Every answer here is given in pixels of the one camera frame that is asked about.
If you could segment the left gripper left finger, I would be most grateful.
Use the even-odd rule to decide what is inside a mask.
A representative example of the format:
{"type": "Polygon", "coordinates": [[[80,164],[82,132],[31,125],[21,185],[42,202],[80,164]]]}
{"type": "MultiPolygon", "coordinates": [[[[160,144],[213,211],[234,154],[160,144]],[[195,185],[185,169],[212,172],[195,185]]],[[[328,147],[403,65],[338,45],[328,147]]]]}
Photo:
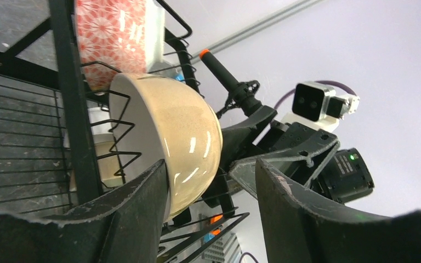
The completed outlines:
{"type": "Polygon", "coordinates": [[[0,262],[155,262],[168,198],[159,160],[64,215],[0,210],[0,262]]]}

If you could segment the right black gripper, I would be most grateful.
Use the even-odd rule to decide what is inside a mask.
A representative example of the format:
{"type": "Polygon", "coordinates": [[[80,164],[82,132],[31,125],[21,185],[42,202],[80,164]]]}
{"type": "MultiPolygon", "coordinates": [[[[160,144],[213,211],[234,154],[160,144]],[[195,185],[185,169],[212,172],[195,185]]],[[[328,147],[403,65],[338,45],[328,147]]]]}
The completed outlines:
{"type": "Polygon", "coordinates": [[[230,178],[255,199],[258,198],[255,178],[258,160],[272,165],[295,182],[310,187],[340,146],[337,136],[327,131],[314,130],[300,123],[274,121],[256,144],[256,153],[260,155],[238,160],[276,115],[274,108],[264,105],[244,121],[222,130],[219,167],[225,171],[230,168],[230,178]]]}

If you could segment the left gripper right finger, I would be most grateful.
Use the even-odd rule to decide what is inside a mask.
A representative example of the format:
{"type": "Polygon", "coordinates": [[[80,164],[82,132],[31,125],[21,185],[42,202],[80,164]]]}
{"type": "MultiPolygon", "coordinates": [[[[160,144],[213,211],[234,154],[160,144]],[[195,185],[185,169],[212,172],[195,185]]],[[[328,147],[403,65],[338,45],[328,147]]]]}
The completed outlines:
{"type": "Polygon", "coordinates": [[[269,262],[421,262],[421,210],[386,217],[329,200],[255,165],[269,262]]]}

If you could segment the beige ceramic bowl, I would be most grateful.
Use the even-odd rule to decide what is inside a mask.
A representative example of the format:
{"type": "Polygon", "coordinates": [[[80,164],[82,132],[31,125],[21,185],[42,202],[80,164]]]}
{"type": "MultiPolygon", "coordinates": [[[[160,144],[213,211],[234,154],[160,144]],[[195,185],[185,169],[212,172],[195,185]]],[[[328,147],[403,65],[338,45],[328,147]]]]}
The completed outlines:
{"type": "Polygon", "coordinates": [[[209,188],[223,136],[215,112],[198,92],[160,75],[119,73],[110,85],[109,111],[127,181],[165,160],[169,192],[164,221],[209,188]]]}

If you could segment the pink floral bowl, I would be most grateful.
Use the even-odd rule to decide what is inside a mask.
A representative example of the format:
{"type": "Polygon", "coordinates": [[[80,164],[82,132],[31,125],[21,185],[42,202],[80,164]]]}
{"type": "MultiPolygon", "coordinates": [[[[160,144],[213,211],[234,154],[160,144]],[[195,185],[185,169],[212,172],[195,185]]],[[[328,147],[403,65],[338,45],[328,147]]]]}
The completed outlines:
{"type": "Polygon", "coordinates": [[[166,16],[157,1],[75,1],[74,15],[91,90],[108,88],[117,72],[146,73],[163,61],[166,16]]]}

